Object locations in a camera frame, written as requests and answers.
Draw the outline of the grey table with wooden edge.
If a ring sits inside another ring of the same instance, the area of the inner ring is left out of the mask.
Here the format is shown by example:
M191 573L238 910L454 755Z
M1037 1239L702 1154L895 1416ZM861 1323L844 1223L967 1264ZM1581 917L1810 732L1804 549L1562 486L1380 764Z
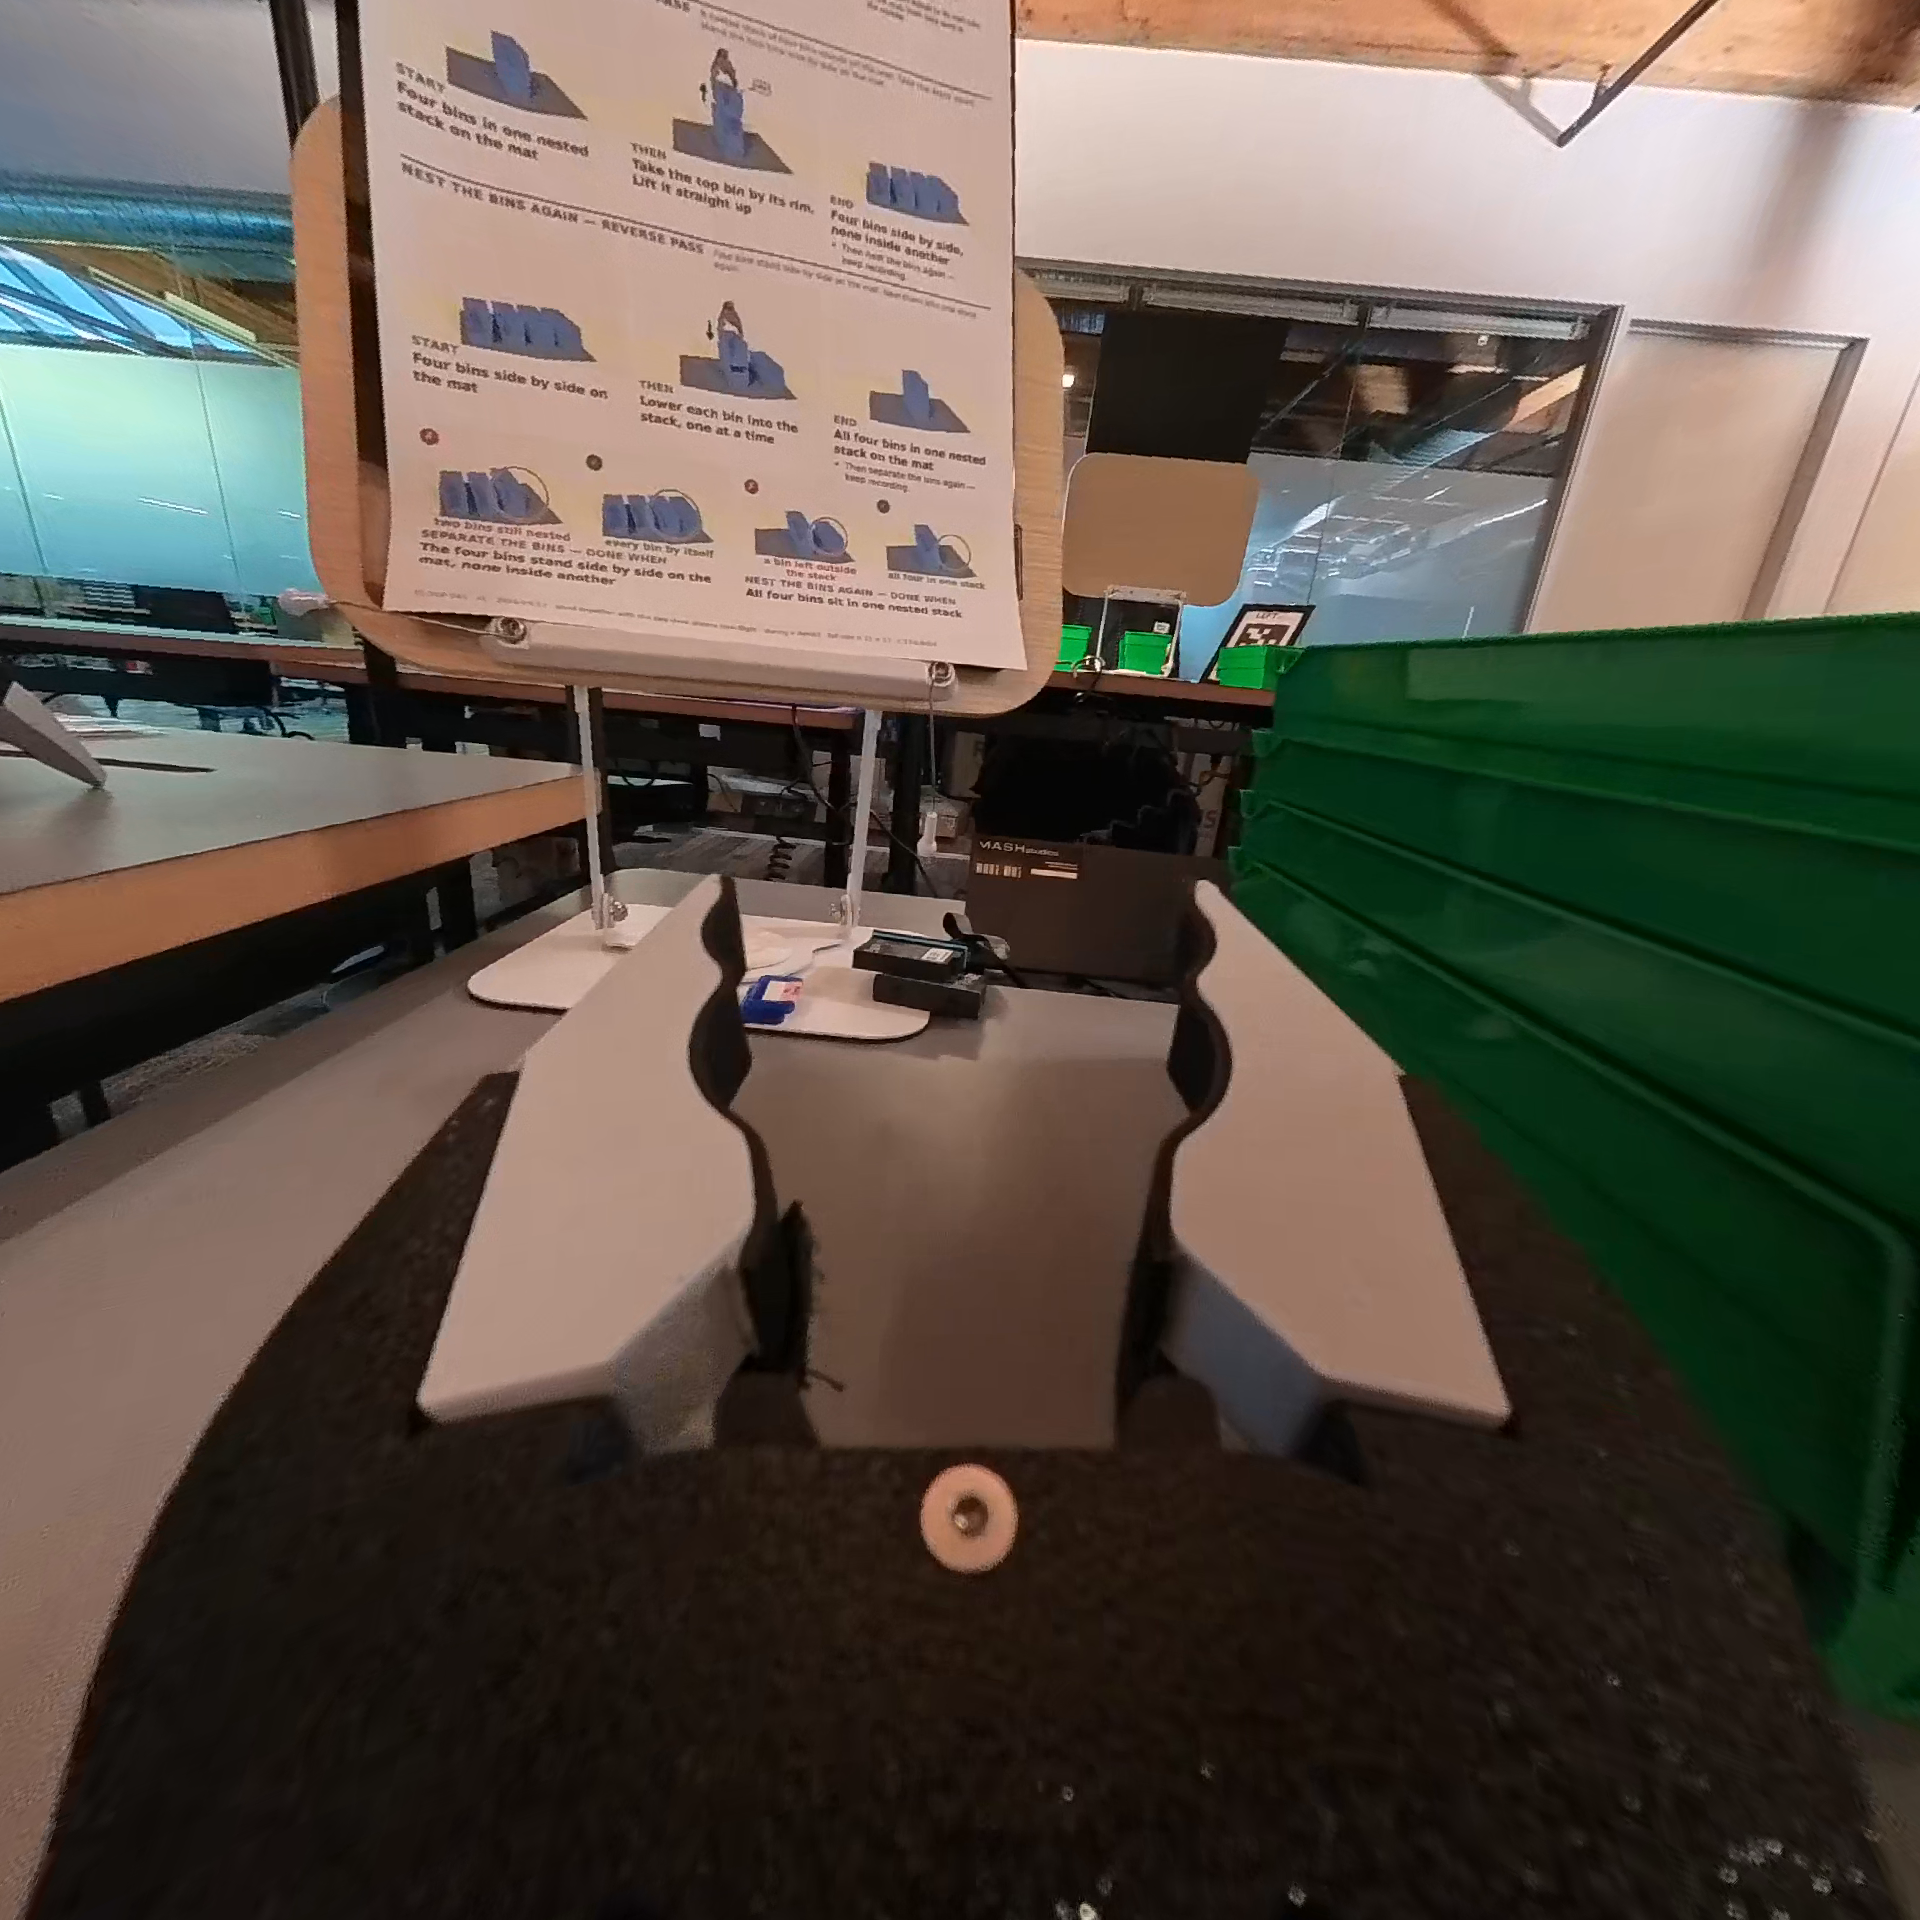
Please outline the grey table with wooden edge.
M176 732L102 760L87 786L5 749L5 1000L584 821L540 759Z

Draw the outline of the instruction poster on stand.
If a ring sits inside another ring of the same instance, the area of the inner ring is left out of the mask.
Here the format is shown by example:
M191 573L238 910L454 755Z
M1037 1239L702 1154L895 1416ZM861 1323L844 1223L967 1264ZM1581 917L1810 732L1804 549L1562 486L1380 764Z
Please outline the instruction poster on stand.
M328 602L362 639L429 690L476 680L517 695L584 685L666 710L879 709L994 718L1029 703L1052 676L1063 598L1064 351L1037 283L1015 272L1015 555L1019 645L1012 668L957 666L927 683L914 662L772 666L722 661L702 676L661 661L654 639L584 629L491 634L476 615L389 610L394 525L379 404L375 261L366 205L366 139L339 99L306 118L292 146L295 293L302 334L306 531Z

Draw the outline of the black ceiling brace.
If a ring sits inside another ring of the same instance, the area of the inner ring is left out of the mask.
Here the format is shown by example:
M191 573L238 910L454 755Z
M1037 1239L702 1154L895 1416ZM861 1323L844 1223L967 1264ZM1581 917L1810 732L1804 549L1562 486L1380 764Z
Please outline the black ceiling brace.
M1632 54L1621 69L1592 85L1588 103L1565 126L1551 133L1551 146L1562 152L1579 138L1592 122L1597 122L1624 92L1639 85L1646 74L1662 62L1692 29L1702 23L1720 3L1692 3L1679 16L1666 23L1660 34Z

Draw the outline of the long wooden work table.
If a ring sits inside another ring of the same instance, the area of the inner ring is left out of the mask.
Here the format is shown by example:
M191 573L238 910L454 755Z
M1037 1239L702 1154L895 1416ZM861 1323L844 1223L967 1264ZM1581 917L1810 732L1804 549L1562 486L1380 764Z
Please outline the long wooden work table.
M1157 706L1172 712L1271 712L1277 693L1272 687L1231 687L1211 680L1155 679L1123 671L1052 671L1039 693L1056 693L1075 700L1124 701Z

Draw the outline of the white door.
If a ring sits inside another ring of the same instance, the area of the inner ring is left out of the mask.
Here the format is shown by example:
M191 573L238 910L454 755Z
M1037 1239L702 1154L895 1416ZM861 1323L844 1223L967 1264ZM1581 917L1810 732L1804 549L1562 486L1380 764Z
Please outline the white door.
M1835 334L1622 322L1527 629L1766 618L1862 356Z

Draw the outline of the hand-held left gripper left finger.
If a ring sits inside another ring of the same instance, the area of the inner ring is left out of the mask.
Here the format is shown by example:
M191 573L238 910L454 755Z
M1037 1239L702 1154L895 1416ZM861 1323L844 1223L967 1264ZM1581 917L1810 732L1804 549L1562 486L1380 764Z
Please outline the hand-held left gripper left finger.
M613 1407L635 1448L712 1443L760 1340L750 1259L778 1236L732 880L703 878L522 1066L416 1389L467 1423Z

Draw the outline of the white instruction sheet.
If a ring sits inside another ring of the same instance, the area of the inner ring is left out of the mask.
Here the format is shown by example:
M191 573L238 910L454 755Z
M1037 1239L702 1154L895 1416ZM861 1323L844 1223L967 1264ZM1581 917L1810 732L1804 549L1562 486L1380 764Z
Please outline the white instruction sheet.
M408 615L1024 661L1015 20L358 5Z

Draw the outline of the square marker tag board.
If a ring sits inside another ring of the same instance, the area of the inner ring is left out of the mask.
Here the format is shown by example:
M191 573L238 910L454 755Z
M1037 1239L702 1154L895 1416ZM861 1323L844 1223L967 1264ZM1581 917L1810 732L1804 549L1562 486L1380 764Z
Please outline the square marker tag board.
M1243 604L1231 615L1227 631L1223 634L1220 642L1215 645L1211 658L1206 661L1202 680L1210 679L1210 668L1215 658L1215 652L1223 645L1237 642L1254 642L1254 645L1301 645L1308 622L1311 622L1311 605L1292 605L1292 604Z

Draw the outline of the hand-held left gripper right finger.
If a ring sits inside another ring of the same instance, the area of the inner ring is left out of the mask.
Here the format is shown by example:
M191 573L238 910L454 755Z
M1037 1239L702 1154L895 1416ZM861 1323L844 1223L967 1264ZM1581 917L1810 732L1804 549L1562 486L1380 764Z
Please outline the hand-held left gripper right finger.
M1333 1407L1498 1432L1511 1398L1400 1072L1211 880L1167 1055L1158 1355L1248 1448Z

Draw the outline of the black hanging panel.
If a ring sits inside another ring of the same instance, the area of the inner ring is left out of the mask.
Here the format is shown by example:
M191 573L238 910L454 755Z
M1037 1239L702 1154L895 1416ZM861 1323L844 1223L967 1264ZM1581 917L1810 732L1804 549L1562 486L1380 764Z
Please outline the black hanging panel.
M1123 309L1099 336L1087 453L1246 463L1290 319Z

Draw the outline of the black and grey tool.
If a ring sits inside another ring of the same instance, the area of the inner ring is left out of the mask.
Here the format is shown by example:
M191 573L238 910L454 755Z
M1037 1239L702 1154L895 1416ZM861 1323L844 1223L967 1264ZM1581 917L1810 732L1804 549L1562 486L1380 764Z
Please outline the black and grey tool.
M2 671L2 742L87 788L107 786L107 771L87 746L12 671Z

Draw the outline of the beige rounded board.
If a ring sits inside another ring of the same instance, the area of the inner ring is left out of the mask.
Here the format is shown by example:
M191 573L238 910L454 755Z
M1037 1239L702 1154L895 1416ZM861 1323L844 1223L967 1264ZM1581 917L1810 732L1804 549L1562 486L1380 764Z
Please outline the beige rounded board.
M1063 591L1215 607L1242 583L1259 506L1250 463L1085 453L1063 498Z

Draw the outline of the black cardboard box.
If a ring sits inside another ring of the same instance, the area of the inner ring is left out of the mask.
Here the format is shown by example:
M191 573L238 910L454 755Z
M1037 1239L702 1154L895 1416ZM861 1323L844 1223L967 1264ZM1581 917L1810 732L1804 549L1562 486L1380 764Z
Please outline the black cardboard box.
M1022 973L1167 988L1176 981L1192 886L1231 885L1224 861L1192 854L979 835L967 920L1006 942Z

